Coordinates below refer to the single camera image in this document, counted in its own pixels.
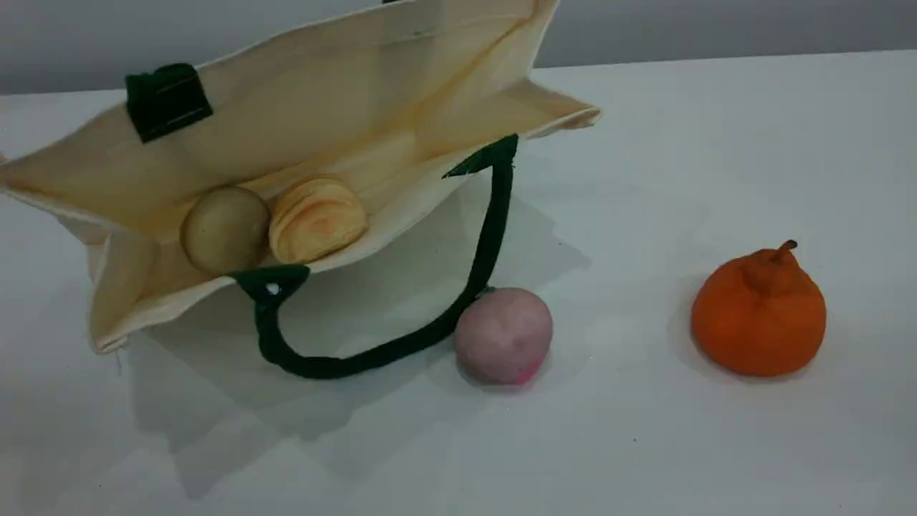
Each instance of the pink fruit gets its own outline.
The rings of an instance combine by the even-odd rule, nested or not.
[[[522,385],[545,361],[554,334],[547,305],[521,288],[501,288],[475,301],[458,319],[458,362],[481,381]]]

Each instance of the canvas tote bag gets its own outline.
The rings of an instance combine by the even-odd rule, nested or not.
[[[600,114],[528,79],[557,4],[407,0],[295,28],[200,67],[129,76],[125,103],[0,165],[0,188],[86,246],[98,353],[238,284],[255,302],[261,353],[284,370],[333,378],[385,365],[447,337],[487,286],[519,140],[587,127]],[[492,199],[469,283],[446,313],[349,358],[303,357],[286,344],[277,309],[310,274],[377,252],[487,168]],[[221,277],[185,258],[179,228],[207,192],[238,185],[272,204],[291,185],[329,174],[370,218],[342,251]]]

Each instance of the background wall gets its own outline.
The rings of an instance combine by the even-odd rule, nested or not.
[[[0,0],[0,94],[117,88],[375,3]],[[538,64],[898,48],[917,48],[917,0],[564,0]]]

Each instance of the white table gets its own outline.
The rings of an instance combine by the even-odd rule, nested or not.
[[[82,248],[0,198],[0,513],[915,513],[917,52],[536,78],[606,114],[518,161],[493,283],[535,290],[557,327],[521,393],[466,382],[447,343],[345,381],[285,376],[235,288],[96,356]],[[0,97],[0,150],[123,96]],[[487,195],[480,177],[315,278],[288,337],[352,353],[426,322],[463,283]],[[691,344],[692,297],[788,238],[828,302],[823,349],[789,380],[730,376]]]

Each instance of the orange stem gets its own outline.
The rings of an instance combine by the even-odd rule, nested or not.
[[[783,243],[783,245],[781,245],[780,248],[777,249],[777,252],[775,252],[774,255],[770,257],[770,261],[771,261],[771,262],[774,262],[774,263],[779,263],[779,261],[783,259],[783,256],[784,256],[787,252],[790,252],[790,251],[792,251],[793,249],[796,249],[798,246],[799,246],[799,244],[796,243],[795,240],[787,240],[787,241],[785,241],[785,242]]]

